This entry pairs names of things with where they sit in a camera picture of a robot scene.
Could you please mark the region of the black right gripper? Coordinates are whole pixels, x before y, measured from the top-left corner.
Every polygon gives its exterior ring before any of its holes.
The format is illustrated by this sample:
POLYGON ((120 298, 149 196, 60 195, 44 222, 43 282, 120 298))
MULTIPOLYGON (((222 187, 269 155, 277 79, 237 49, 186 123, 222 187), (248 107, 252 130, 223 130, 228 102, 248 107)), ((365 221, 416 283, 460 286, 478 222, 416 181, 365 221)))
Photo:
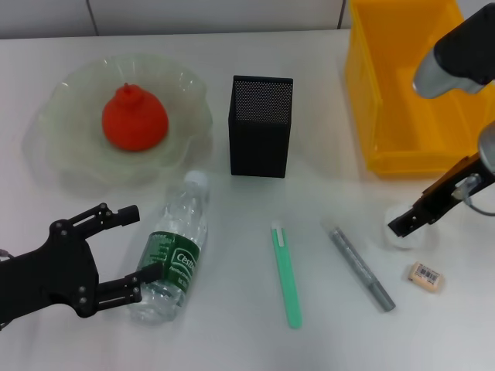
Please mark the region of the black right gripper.
POLYGON ((406 237, 433 224, 483 184, 480 155, 466 156, 422 193, 421 208, 412 207, 388 223, 397 237, 406 237))

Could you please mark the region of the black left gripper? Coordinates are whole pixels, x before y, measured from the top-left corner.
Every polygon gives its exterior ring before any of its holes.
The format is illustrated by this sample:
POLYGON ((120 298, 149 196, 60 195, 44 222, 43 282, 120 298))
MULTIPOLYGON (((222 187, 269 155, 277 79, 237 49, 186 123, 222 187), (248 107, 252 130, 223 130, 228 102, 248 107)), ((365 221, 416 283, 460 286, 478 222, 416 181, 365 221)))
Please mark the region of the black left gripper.
POLYGON ((101 309, 138 303, 141 286, 162 278, 158 262, 121 279, 100 283, 89 237, 117 226, 137 223, 136 205, 113 213, 101 203, 49 228, 46 242, 36 250, 1 262, 1 327, 51 305, 67 305, 81 318, 101 309))

